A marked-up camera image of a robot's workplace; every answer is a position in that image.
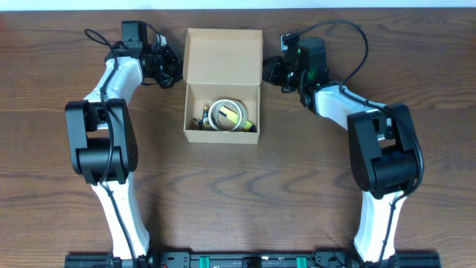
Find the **tape roll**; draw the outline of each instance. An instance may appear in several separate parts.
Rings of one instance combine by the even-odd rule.
[[[219,114],[220,114],[219,111],[222,107],[226,105],[229,105],[235,108],[238,114],[238,122],[235,124],[235,126],[231,130],[226,130],[219,121]],[[239,101],[235,101],[235,100],[228,100],[228,99],[217,100],[214,104],[211,105],[210,111],[208,113],[208,121],[211,127],[214,130],[218,130],[218,131],[227,131],[227,132],[242,131],[247,120],[248,120],[248,113],[246,112],[245,107]]]

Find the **black base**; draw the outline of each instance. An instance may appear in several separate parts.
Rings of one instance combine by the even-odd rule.
[[[342,250],[313,253],[243,253],[190,254],[189,252],[149,253],[138,259],[140,268],[357,268],[375,267],[362,263],[355,254]],[[112,267],[132,268],[130,260],[122,261],[107,255],[67,255],[65,268]],[[440,268],[440,256],[435,252],[399,252],[383,261],[379,267]]]

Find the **box lid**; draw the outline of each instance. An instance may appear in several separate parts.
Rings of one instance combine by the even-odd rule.
[[[261,30],[188,29],[184,79],[189,84],[261,84]]]

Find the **yellow object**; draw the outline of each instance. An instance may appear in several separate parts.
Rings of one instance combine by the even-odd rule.
[[[220,108],[220,113],[222,115],[224,115],[228,120],[232,121],[233,123],[238,123],[238,114],[236,114],[234,111],[230,110],[229,108],[227,107],[222,107]],[[246,121],[246,124],[245,126],[243,127],[243,130],[244,131],[251,131],[251,132],[254,132],[256,131],[255,130],[255,126],[253,123],[251,123],[249,120]]]

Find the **white wall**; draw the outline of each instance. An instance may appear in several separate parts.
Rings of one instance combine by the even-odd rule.
[[[0,10],[476,7],[476,0],[0,0]]]

